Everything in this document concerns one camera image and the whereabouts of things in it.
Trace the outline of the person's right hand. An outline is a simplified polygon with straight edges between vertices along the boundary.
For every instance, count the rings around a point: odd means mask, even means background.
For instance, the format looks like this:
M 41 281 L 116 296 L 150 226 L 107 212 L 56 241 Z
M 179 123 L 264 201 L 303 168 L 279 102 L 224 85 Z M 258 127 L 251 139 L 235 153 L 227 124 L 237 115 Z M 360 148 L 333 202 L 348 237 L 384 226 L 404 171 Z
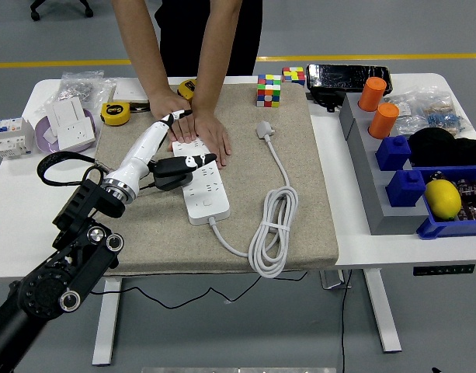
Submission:
M 156 89 L 148 94 L 151 113 L 156 120 L 163 119 L 170 113 L 180 110 L 190 110 L 190 104 L 187 100 L 178 96 L 170 88 Z M 169 132 L 171 141 L 180 143 L 190 143 L 196 138 L 196 130 L 193 115 L 175 120 Z

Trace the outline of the person's left hand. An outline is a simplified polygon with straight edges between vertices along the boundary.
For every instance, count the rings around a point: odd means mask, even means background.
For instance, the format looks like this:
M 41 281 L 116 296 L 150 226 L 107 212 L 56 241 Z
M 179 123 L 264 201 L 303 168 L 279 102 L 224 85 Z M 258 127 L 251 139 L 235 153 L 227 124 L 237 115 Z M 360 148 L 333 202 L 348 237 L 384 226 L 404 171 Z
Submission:
M 217 156 L 217 167 L 223 169 L 232 147 L 225 126 L 209 110 L 196 110 L 193 113 L 196 135 L 203 141 L 211 153 Z

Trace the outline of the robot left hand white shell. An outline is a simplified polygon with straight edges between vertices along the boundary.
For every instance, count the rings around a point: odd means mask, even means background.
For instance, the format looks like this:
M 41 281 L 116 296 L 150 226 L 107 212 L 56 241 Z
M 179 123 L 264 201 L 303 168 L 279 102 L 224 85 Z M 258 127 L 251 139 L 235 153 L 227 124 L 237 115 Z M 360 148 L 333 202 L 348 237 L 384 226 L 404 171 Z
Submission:
M 154 177 L 152 186 L 160 190 L 172 190 L 189 183 L 193 179 L 191 173 L 215 161 L 215 154 L 177 156 L 156 162 L 151 159 L 174 121 L 191 113 L 191 110 L 176 111 L 153 123 L 131 147 L 119 169 L 106 176 L 102 187 L 129 204 L 139 194 L 139 180 L 150 173 Z

